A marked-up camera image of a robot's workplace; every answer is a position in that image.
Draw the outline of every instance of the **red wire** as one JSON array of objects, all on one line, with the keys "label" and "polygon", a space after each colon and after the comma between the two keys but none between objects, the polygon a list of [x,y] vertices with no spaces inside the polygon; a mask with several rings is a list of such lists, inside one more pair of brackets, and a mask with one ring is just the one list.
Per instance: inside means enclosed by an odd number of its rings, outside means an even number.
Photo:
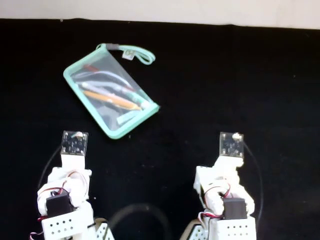
[{"label": "red wire", "polygon": [[46,218],[47,218],[47,216],[41,216],[41,217],[38,217],[37,221],[38,221],[38,222],[41,222],[42,220],[44,220],[44,219],[46,219]]},{"label": "red wire", "polygon": [[226,193],[223,195],[223,198],[225,198],[226,196],[228,196],[228,194],[230,193],[231,186],[230,186],[229,183],[228,183],[228,185],[229,185],[229,189],[228,189],[228,191],[226,191]]},{"label": "red wire", "polygon": [[213,218],[213,219],[219,219],[222,217],[221,215],[214,215],[213,213],[209,213],[209,212],[204,212],[201,215],[205,217]]}]

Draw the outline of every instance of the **perforated white plate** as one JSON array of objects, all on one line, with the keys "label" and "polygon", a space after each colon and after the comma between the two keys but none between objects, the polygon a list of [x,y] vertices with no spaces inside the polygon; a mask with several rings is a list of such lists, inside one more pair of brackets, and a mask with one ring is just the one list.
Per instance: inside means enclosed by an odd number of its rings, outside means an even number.
[{"label": "perforated white plate", "polygon": [[82,233],[86,228],[82,211],[51,217],[41,221],[45,240],[58,240]]}]

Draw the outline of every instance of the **black cable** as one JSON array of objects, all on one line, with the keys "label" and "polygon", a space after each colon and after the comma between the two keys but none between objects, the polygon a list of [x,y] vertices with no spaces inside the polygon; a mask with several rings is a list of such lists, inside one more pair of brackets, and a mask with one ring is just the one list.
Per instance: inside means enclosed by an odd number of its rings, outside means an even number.
[{"label": "black cable", "polygon": [[249,153],[249,155],[251,156],[253,163],[255,164],[255,167],[257,169],[258,172],[258,176],[259,176],[259,184],[260,184],[260,208],[259,208],[259,213],[258,213],[258,217],[256,219],[256,231],[258,232],[259,229],[259,223],[261,220],[261,216],[262,216],[262,212],[263,212],[263,208],[264,208],[264,184],[263,184],[263,180],[262,180],[262,173],[261,173],[261,169],[259,166],[259,163],[255,157],[255,155],[252,153],[252,151],[250,150],[250,148],[247,146],[247,144],[245,142],[244,143],[244,147],[246,149],[246,151]]},{"label": "black cable", "polygon": [[120,209],[110,219],[108,228],[111,228],[113,230],[121,220],[123,220],[131,214],[139,212],[146,212],[155,216],[155,218],[162,224],[164,230],[164,239],[171,240],[171,231],[169,221],[166,215],[159,208],[149,205],[147,203],[131,204]]},{"label": "black cable", "polygon": [[42,170],[42,173],[41,173],[41,176],[40,176],[40,179],[38,181],[38,184],[37,184],[37,189],[39,190],[41,188],[41,185],[42,185],[42,181],[44,179],[44,176],[47,172],[47,169],[48,167],[50,166],[50,163],[52,162],[52,160],[55,158],[55,156],[57,155],[57,153],[60,151],[61,149],[61,146],[62,144],[59,144],[59,146],[57,147],[57,149],[54,151],[54,153],[51,155],[51,157],[49,158],[48,162],[46,163],[46,165],[44,166],[43,170]]}]

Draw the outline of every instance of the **white bracket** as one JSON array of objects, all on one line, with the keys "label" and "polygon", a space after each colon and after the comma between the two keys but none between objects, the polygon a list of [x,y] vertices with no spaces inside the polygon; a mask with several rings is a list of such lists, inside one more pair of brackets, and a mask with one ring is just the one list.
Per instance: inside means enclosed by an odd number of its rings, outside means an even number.
[{"label": "white bracket", "polygon": [[206,232],[201,224],[195,225],[187,240],[207,240]]},{"label": "white bracket", "polygon": [[42,220],[44,239],[58,240],[86,231],[88,225],[83,219],[83,211],[78,210]]},{"label": "white bracket", "polygon": [[101,223],[96,233],[97,240],[115,240],[107,223]]},{"label": "white bracket", "polygon": [[256,240],[256,221],[251,216],[247,219],[210,221],[209,239]]}]

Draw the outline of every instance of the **circuit board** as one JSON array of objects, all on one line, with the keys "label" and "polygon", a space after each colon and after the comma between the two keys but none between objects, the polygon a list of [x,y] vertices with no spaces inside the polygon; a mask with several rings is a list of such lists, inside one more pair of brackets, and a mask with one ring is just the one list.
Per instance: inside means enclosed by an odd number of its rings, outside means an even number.
[{"label": "circuit board", "polygon": [[85,156],[88,133],[81,131],[64,131],[62,135],[61,154]]}]

